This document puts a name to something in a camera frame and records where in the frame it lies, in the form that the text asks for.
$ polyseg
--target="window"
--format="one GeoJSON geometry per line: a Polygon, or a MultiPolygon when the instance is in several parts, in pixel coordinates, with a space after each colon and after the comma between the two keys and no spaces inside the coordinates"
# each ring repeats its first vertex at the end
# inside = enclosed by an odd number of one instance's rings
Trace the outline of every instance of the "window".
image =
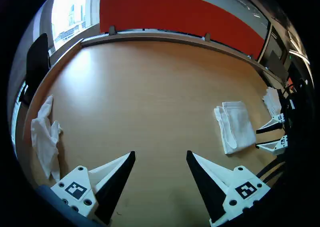
{"type": "Polygon", "coordinates": [[[85,21],[86,0],[54,0],[52,7],[52,36],[55,49],[89,27],[85,21]]]}

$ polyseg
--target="red panel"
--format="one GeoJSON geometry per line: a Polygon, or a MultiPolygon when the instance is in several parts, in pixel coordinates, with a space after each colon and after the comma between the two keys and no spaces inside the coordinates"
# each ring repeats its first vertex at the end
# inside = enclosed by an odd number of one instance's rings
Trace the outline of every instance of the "red panel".
{"type": "Polygon", "coordinates": [[[100,31],[110,26],[127,29],[163,29],[211,39],[258,58],[261,38],[229,12],[203,0],[100,0],[100,31]]]}

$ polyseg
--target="metal bracket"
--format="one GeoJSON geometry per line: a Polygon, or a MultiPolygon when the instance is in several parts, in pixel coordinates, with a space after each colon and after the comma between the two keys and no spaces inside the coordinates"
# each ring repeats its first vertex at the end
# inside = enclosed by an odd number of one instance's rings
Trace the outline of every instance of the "metal bracket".
{"type": "Polygon", "coordinates": [[[114,26],[109,27],[109,35],[114,36],[117,34],[116,28],[114,26]]]}
{"type": "Polygon", "coordinates": [[[202,39],[206,42],[210,42],[210,33],[206,33],[206,35],[204,37],[202,37],[202,39]]]}
{"type": "Polygon", "coordinates": [[[281,139],[262,142],[256,144],[257,149],[263,149],[273,155],[283,154],[288,147],[288,136],[284,135],[281,139]]]}
{"type": "Polygon", "coordinates": [[[211,227],[239,216],[270,190],[244,166],[232,171],[191,151],[186,159],[209,212],[211,227]]]}
{"type": "Polygon", "coordinates": [[[79,214],[108,225],[135,159],[132,151],[90,171],[78,166],[51,190],[79,214]]]}
{"type": "Polygon", "coordinates": [[[278,115],[274,115],[272,117],[272,119],[267,124],[263,125],[259,129],[257,129],[256,133],[260,134],[260,133],[265,133],[265,132],[272,131],[275,129],[281,129],[283,123],[284,123],[283,113],[280,113],[278,115]]]}

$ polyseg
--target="white towel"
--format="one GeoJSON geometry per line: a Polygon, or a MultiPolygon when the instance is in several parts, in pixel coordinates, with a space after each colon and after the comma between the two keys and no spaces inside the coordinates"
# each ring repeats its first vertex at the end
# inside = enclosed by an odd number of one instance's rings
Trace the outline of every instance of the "white towel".
{"type": "Polygon", "coordinates": [[[37,118],[31,121],[31,140],[46,178],[49,179],[51,173],[58,182],[60,180],[60,167],[56,144],[59,141],[62,128],[57,121],[50,125],[48,116],[51,112],[52,103],[53,96],[49,96],[41,106],[37,118]]]}
{"type": "Polygon", "coordinates": [[[267,94],[262,98],[270,116],[278,115],[281,112],[281,104],[279,101],[279,95],[276,89],[272,87],[267,88],[267,94]]]}
{"type": "Polygon", "coordinates": [[[225,154],[240,151],[256,142],[256,135],[242,102],[223,102],[214,114],[219,122],[225,154]]]}

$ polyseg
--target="table surface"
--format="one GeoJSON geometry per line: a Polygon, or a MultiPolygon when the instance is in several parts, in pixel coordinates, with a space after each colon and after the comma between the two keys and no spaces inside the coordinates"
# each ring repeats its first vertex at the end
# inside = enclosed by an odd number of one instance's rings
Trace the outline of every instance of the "table surface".
{"type": "MultiPolygon", "coordinates": [[[[251,146],[227,156],[213,108],[242,101],[254,130],[270,120],[267,86],[254,68],[216,51],[152,41],[81,49],[61,71],[52,121],[62,177],[78,165],[96,168],[132,150],[136,162],[112,216],[113,226],[207,226],[209,215],[186,162],[187,150],[233,169],[257,174],[274,158],[251,146]]],[[[257,135],[257,142],[283,136],[257,135]]],[[[46,180],[33,153],[37,184],[46,180]]]]}

